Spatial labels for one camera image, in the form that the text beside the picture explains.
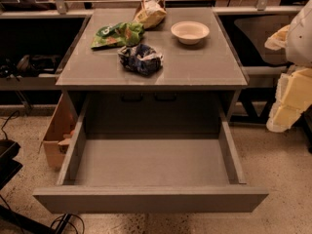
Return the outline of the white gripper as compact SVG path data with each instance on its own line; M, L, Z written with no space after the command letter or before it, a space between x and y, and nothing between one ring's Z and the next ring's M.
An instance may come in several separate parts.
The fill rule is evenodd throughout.
M266 49L286 48L287 60L305 67L312 66L312 0L286 25L267 38ZM276 101L269 113L266 127L274 133L292 127L301 114L312 105L312 69L297 68L283 73L278 80Z

